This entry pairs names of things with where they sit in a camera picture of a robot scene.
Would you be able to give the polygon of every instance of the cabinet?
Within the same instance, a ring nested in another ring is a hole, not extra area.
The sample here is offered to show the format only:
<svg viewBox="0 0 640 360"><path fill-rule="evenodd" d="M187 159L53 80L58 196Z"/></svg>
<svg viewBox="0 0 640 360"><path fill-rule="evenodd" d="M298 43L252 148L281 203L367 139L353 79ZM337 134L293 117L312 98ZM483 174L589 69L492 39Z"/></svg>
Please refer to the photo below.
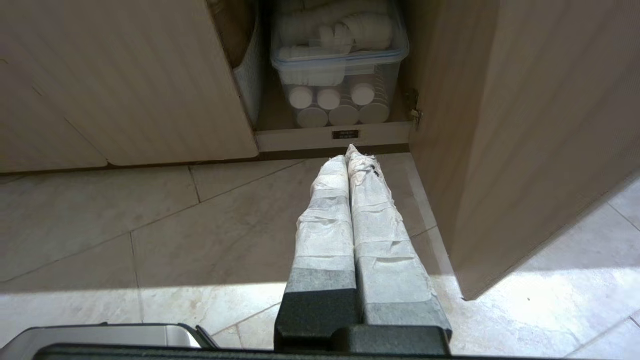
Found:
<svg viewBox="0 0 640 360"><path fill-rule="evenodd" d="M318 129L296 129L274 73L250 124L204 0L1 4L6 62L111 164L408 143L468 299L640 169L638 2L401 1L390 120Z"/></svg>
<svg viewBox="0 0 640 360"><path fill-rule="evenodd" d="M107 165L29 77L7 63L0 64L0 117L0 167L4 171Z"/></svg>
<svg viewBox="0 0 640 360"><path fill-rule="evenodd" d="M258 155L204 1L1 6L13 40L6 62L25 69L109 163Z"/></svg>

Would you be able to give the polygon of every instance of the open cabinet door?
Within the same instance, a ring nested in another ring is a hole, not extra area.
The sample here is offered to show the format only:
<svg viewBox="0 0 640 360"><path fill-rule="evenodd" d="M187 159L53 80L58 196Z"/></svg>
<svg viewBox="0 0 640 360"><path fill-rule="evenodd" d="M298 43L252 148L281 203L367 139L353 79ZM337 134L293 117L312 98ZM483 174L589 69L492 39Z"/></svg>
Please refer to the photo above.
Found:
<svg viewBox="0 0 640 360"><path fill-rule="evenodd" d="M252 158L258 148L204 0L0 0L24 69L114 165Z"/></svg>
<svg viewBox="0 0 640 360"><path fill-rule="evenodd" d="M411 151L472 300L640 169L640 3L407 6Z"/></svg>

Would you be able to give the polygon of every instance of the white paper cup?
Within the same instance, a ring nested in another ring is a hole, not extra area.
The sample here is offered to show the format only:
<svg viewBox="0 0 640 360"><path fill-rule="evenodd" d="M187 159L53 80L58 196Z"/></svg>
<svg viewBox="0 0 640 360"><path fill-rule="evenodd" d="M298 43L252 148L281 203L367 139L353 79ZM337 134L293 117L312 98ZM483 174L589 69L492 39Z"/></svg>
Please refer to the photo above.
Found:
<svg viewBox="0 0 640 360"><path fill-rule="evenodd" d="M340 91L338 88L320 88L317 92L317 103L325 110L333 110L340 105Z"/></svg>
<svg viewBox="0 0 640 360"><path fill-rule="evenodd" d="M360 112L358 106L351 101L346 87L340 92L340 106L329 112L329 122L333 126L349 126L358 123Z"/></svg>
<svg viewBox="0 0 640 360"><path fill-rule="evenodd" d="M309 129L312 127L324 127L329 123L329 116L316 104L300 110L296 116L296 121L300 127Z"/></svg>
<svg viewBox="0 0 640 360"><path fill-rule="evenodd" d="M373 101L360 109L358 119L363 124L382 124L389 118L389 105Z"/></svg>
<svg viewBox="0 0 640 360"><path fill-rule="evenodd" d="M296 86L289 91L289 104L296 109L306 109L314 102L314 92L306 86Z"/></svg>

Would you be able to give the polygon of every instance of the plastic storage container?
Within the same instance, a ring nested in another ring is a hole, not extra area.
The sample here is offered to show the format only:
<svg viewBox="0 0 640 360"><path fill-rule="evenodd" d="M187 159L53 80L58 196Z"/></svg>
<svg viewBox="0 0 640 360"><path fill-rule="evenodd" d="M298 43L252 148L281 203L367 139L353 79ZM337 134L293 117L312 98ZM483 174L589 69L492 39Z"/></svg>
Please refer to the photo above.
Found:
<svg viewBox="0 0 640 360"><path fill-rule="evenodd" d="M281 0L271 64L300 127L387 121L409 41L393 0Z"/></svg>

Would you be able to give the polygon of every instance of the floor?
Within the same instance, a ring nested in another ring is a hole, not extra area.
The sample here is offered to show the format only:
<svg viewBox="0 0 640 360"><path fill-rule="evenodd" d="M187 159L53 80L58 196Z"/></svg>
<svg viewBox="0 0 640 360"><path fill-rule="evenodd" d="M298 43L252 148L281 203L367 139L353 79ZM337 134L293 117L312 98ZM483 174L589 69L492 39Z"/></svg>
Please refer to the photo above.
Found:
<svg viewBox="0 0 640 360"><path fill-rule="evenodd" d="M0 177L0 345L33 326L180 322L224 347L271 348L324 161ZM640 181L467 302L410 155L380 162L454 354L640 356Z"/></svg>

